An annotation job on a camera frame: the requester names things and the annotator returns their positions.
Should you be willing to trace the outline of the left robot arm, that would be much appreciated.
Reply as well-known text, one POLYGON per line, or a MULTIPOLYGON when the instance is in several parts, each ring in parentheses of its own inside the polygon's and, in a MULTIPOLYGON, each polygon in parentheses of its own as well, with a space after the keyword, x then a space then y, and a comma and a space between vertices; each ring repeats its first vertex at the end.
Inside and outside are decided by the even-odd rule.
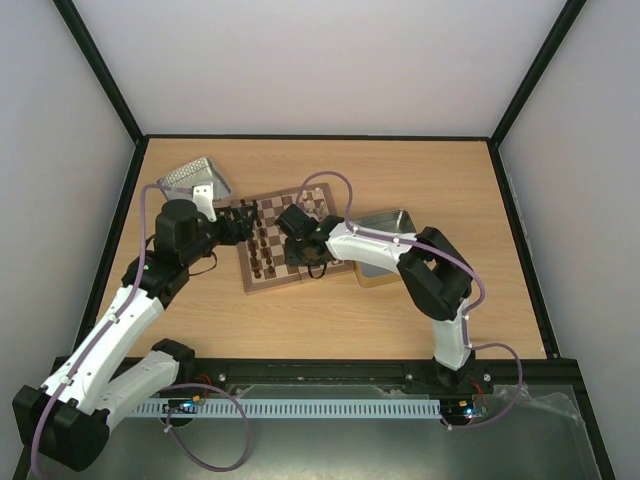
POLYGON ((256 218, 255 204, 216 208, 193 198, 162 206, 154 235, 143 237, 139 257, 95 328, 40 387, 23 386, 12 400, 34 474, 42 473, 39 455, 76 472, 87 469, 137 405, 189 378, 195 352, 171 340, 158 342, 126 372, 116 370, 189 281, 191 266, 218 246, 249 240, 256 218))

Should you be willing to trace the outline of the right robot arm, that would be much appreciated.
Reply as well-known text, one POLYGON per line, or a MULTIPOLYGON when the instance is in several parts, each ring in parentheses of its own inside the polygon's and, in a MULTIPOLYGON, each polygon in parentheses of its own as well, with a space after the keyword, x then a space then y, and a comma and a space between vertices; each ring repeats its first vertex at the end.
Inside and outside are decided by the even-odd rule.
POLYGON ((416 308, 432 321, 434 380, 450 392, 470 381, 473 270, 439 230, 392 234, 339 216, 318 221, 298 209, 281 214, 275 225, 286 236, 285 260, 291 266, 312 270, 333 260, 351 261, 399 275, 416 308))

